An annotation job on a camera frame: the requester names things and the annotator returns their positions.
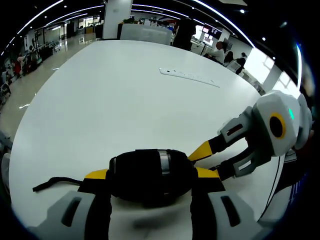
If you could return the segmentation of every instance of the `black cord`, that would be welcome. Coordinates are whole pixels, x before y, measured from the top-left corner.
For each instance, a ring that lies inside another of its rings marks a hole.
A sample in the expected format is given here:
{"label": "black cord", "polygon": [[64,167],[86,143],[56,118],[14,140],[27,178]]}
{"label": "black cord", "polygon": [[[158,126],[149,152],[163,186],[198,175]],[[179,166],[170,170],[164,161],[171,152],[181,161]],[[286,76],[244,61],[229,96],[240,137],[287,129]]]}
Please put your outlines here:
{"label": "black cord", "polygon": [[266,213],[266,211],[267,211],[267,209],[268,209],[268,207],[269,207],[272,199],[274,198],[274,195],[272,195],[272,192],[273,192],[274,187],[275,187],[275,184],[276,184],[279,167],[280,167],[280,156],[279,156],[279,159],[278,159],[278,167],[277,167],[277,169],[276,169],[276,173],[275,173],[274,181],[273,181],[273,184],[272,184],[271,192],[270,192],[270,195],[269,195],[269,197],[268,197],[268,201],[266,201],[266,206],[265,206],[265,208],[264,208],[263,213],[261,214],[260,219],[264,216],[264,214]]}
{"label": "black cord", "polygon": [[44,189],[50,188],[53,184],[56,184],[59,182],[68,182],[68,183],[72,183],[72,184],[76,184],[76,185],[80,185],[82,183],[82,181],[75,180],[70,177],[55,176],[55,177],[50,178],[49,181],[46,181],[38,186],[35,186],[34,188],[32,188],[32,190],[34,192],[39,192]]}

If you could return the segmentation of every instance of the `white ruler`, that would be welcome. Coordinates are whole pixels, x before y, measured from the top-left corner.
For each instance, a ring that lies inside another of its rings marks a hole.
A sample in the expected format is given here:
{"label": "white ruler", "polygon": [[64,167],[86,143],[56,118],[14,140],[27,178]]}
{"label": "white ruler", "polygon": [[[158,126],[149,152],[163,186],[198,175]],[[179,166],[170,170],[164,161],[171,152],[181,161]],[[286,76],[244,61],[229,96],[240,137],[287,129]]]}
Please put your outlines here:
{"label": "white ruler", "polygon": [[190,79],[190,80],[194,80],[197,82],[201,82],[204,84],[209,84],[212,86],[215,86],[217,88],[220,88],[212,79],[209,78],[203,78],[200,76],[196,76],[193,75],[191,73],[187,73],[187,72],[182,72],[176,69],[168,69],[168,68],[159,68],[160,73],[164,74],[164,75],[170,75],[170,76],[176,76],[176,77],[180,77],[180,78],[184,78],[184,79]]}

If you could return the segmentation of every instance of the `black strap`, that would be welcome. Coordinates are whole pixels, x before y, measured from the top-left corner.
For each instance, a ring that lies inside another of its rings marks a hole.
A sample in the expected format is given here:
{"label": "black strap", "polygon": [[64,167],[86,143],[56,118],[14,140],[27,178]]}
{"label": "black strap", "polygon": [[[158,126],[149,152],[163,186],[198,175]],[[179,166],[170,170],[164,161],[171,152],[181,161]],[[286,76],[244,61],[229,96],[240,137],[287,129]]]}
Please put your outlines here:
{"label": "black strap", "polygon": [[59,182],[69,182],[69,183],[73,183],[76,185],[80,185],[82,183],[82,181],[79,180],[75,180],[73,178],[70,177],[60,177],[60,176],[55,176],[49,179],[49,181],[44,182],[38,186],[35,186],[34,188],[32,188],[32,190],[34,192],[39,192],[42,191],[44,189],[50,188],[53,184],[59,183]]}

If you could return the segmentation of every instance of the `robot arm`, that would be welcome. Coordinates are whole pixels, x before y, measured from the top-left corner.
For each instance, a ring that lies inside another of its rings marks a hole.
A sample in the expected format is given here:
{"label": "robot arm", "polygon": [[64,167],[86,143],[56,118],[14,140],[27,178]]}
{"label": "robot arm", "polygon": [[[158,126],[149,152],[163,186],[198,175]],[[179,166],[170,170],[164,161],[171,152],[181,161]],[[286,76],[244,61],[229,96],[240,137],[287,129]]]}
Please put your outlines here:
{"label": "robot arm", "polygon": [[225,150],[242,138],[250,138],[248,148],[221,163],[217,169],[221,180],[252,173],[256,167],[281,156],[289,149],[302,148],[311,130],[311,111],[305,97],[298,99],[280,91],[271,91],[248,106],[237,118],[218,131],[218,136],[204,142],[188,159],[192,162]]}

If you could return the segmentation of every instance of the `green indicator light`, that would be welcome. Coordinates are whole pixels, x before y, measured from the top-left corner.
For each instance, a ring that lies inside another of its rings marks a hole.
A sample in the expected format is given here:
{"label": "green indicator light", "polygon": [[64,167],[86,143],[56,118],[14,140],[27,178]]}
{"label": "green indicator light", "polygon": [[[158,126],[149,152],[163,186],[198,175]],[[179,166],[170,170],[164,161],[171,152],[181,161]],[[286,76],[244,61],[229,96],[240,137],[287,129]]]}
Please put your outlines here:
{"label": "green indicator light", "polygon": [[289,113],[291,115],[292,120],[295,119],[294,113],[292,112],[291,108],[289,108]]}

